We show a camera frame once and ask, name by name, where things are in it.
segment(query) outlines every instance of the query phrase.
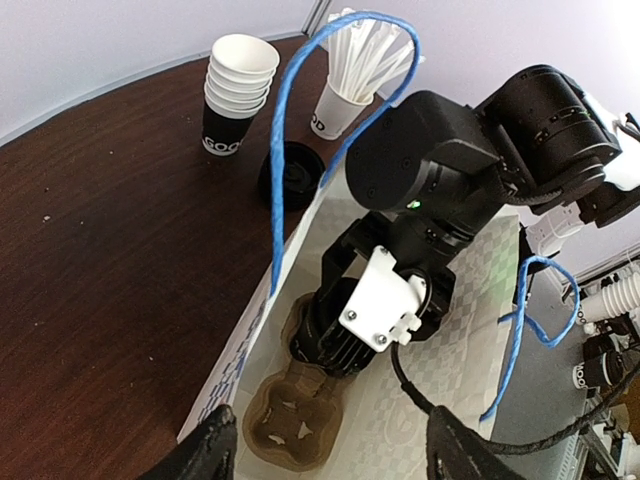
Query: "white cup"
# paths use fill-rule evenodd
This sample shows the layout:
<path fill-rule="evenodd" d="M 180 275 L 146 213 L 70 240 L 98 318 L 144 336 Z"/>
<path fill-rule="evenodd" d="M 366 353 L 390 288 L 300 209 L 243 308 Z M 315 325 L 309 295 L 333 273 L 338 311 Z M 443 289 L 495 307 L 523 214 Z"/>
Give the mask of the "white cup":
<path fill-rule="evenodd" d="M 260 38 L 234 33 L 216 40 L 211 47 L 211 62 L 225 75 L 266 80 L 273 76 L 280 54 Z"/>
<path fill-rule="evenodd" d="M 222 115 L 223 117 L 232 118 L 232 119 L 243 119 L 247 117 L 252 117 L 256 113 L 260 111 L 264 104 L 267 103 L 267 97 L 262 97 L 262 99 L 257 100 L 253 103 L 253 107 L 249 107 L 248 105 L 242 105 L 244 108 L 238 108 L 236 102 L 232 102 L 230 100 L 225 100 L 223 98 L 218 97 L 215 94 L 212 94 L 211 89 L 205 83 L 204 86 L 205 91 L 205 100 L 209 108 L 216 112 L 218 115 Z"/>
<path fill-rule="evenodd" d="M 233 100 L 225 97 L 224 95 L 215 92 L 211 85 L 205 82 L 204 84 L 204 92 L 207 97 L 213 100 L 218 105 L 229 108 L 231 110 L 253 110 L 259 105 L 264 105 L 267 101 L 267 96 L 263 95 L 262 97 L 255 98 L 253 100 Z"/>
<path fill-rule="evenodd" d="M 343 97 L 333 88 L 330 78 L 327 77 L 327 83 L 311 119 L 311 130 L 320 138 L 335 140 L 372 102 L 373 94 L 364 102 Z"/>
<path fill-rule="evenodd" d="M 269 77 L 267 80 L 260 79 L 258 81 L 250 81 L 246 79 L 241 79 L 240 81 L 232 80 L 225 77 L 222 73 L 218 72 L 212 63 L 209 63 L 207 74 L 213 79 L 215 83 L 229 90 L 233 90 L 234 92 L 260 91 L 266 87 L 269 87 L 273 82 L 273 76 Z"/>
<path fill-rule="evenodd" d="M 209 76 L 209 74 L 207 74 L 207 85 L 211 87 L 211 90 L 214 93 L 224 98 L 228 98 L 229 100 L 250 101 L 257 100 L 259 98 L 262 98 L 263 96 L 269 95 L 269 87 L 263 88 L 262 90 L 256 90 L 254 92 L 236 92 L 230 90 L 218 84 Z"/>

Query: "wooden table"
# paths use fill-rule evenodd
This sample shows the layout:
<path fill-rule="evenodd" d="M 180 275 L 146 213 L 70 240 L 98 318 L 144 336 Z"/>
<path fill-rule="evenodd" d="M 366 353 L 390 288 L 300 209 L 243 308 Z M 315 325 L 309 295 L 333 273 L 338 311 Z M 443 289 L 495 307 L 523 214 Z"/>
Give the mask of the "wooden table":
<path fill-rule="evenodd" d="M 200 144 L 207 60 L 58 115 L 0 149 L 0 478 L 126 479 L 175 436 L 271 258 L 255 191 L 284 65 L 239 153 Z M 328 161 L 295 84 L 287 138 Z M 291 232 L 299 216 L 289 216 Z"/>

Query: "blue rope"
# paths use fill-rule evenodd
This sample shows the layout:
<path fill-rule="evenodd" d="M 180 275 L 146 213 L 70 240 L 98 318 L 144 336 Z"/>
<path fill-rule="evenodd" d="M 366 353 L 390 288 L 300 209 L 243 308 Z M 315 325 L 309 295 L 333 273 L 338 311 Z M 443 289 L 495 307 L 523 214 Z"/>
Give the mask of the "blue rope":
<path fill-rule="evenodd" d="M 536 322 L 533 318 L 528 316 L 525 313 L 525 307 L 527 302 L 527 291 L 529 290 L 529 285 L 527 283 L 527 273 L 529 270 L 529 266 L 534 263 L 541 263 L 542 265 L 547 265 L 549 267 L 555 268 L 558 270 L 571 284 L 571 288 L 575 294 L 575 304 L 573 306 L 573 311 L 571 312 L 571 316 L 567 320 L 566 325 L 562 329 L 562 331 L 555 337 L 549 338 L 547 332 L 540 326 L 538 322 Z M 558 263 L 554 262 L 550 258 L 532 256 L 527 258 L 520 267 L 520 271 L 518 272 L 518 288 L 517 288 L 517 297 L 516 297 L 516 311 L 512 313 L 508 313 L 498 320 L 499 323 L 506 321 L 515 321 L 515 330 L 513 332 L 513 342 L 511 344 L 511 352 L 509 353 L 509 363 L 507 364 L 507 369 L 504 373 L 500 381 L 500 387 L 498 389 L 498 394 L 496 398 L 493 400 L 491 406 L 480 416 L 480 421 L 491 418 L 495 415 L 498 405 L 502 401 L 502 397 L 504 393 L 507 391 L 507 387 L 509 386 L 509 382 L 511 381 L 511 376 L 513 375 L 513 370 L 516 366 L 516 361 L 518 360 L 518 355 L 520 354 L 520 345 L 522 343 L 522 333 L 524 330 L 525 323 L 531 327 L 533 332 L 538 337 L 540 342 L 548 347 L 555 348 L 558 344 L 567 336 L 569 330 L 576 322 L 576 318 L 578 317 L 578 311 L 580 310 L 580 295 L 578 292 L 578 284 L 576 280 L 571 276 L 571 274 L 565 270 Z"/>
<path fill-rule="evenodd" d="M 340 159 L 345 156 L 351 144 L 353 144 L 360 134 L 369 128 L 373 122 L 380 118 L 380 116 L 392 105 L 393 102 L 400 98 L 409 83 L 411 83 L 411 80 L 413 80 L 416 69 L 418 68 L 421 53 L 418 33 L 404 20 L 377 12 L 355 12 L 328 23 L 311 39 L 309 39 L 307 43 L 300 47 L 287 65 L 284 76 L 282 77 L 280 90 L 278 91 L 278 99 L 276 101 L 276 107 L 273 113 L 273 122 L 271 124 L 271 230 L 273 234 L 271 295 L 276 291 L 278 279 L 280 278 L 280 272 L 282 270 L 282 259 L 284 257 L 284 206 L 282 198 L 282 176 L 284 174 L 284 123 L 287 111 L 287 102 L 289 99 L 289 93 L 293 86 L 293 81 L 302 67 L 302 64 L 307 60 L 309 55 L 313 53 L 315 48 L 327 39 L 327 37 L 353 22 L 368 19 L 391 23 L 403 28 L 409 34 L 415 46 L 413 62 L 407 72 L 407 76 L 396 91 L 393 92 L 369 118 L 362 122 L 351 135 L 349 135 L 340 149 L 336 152 L 329 163 L 329 168 L 322 178 L 320 187 L 324 187 L 329 181 L 335 169 L 338 167 Z"/>

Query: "black paper cup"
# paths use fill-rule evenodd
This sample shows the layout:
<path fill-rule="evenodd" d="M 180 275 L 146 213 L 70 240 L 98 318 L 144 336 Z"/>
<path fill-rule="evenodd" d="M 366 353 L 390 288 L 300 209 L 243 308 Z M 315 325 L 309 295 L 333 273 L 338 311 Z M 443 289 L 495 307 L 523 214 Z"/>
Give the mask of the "black paper cup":
<path fill-rule="evenodd" d="M 622 380 L 623 374 L 622 356 L 606 352 L 573 367 L 573 384 L 581 389 L 611 387 Z"/>
<path fill-rule="evenodd" d="M 252 110 L 235 111 L 218 105 L 205 95 L 202 114 L 202 145 L 205 150 L 219 157 L 236 153 L 263 105 Z"/>

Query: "paper bag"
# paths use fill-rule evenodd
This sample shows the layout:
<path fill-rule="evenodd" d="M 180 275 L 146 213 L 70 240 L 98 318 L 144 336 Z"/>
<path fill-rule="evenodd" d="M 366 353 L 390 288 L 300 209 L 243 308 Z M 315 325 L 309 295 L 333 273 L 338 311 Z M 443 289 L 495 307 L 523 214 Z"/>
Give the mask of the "paper bag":
<path fill-rule="evenodd" d="M 267 271 L 202 388 L 178 440 L 220 403 L 233 406 L 242 422 L 263 379 L 288 361 L 281 342 L 295 300 L 320 284 L 321 256 L 366 211 L 349 193 L 339 169 L 305 212 L 287 244 L 276 294 L 268 298 Z M 449 407 L 467 426 L 488 438 L 493 422 L 479 417 L 491 404 L 500 378 L 509 324 L 497 318 L 511 309 L 518 263 L 518 217 L 498 216 L 450 265 L 457 276 L 449 314 L 422 343 L 400 349 L 408 377 L 436 405 Z M 356 261 L 352 276 L 363 269 Z M 256 457 L 239 425 L 236 478 L 424 479 L 427 417 L 400 390 L 388 351 L 356 376 L 344 397 L 344 416 L 324 465 L 295 473 Z"/>

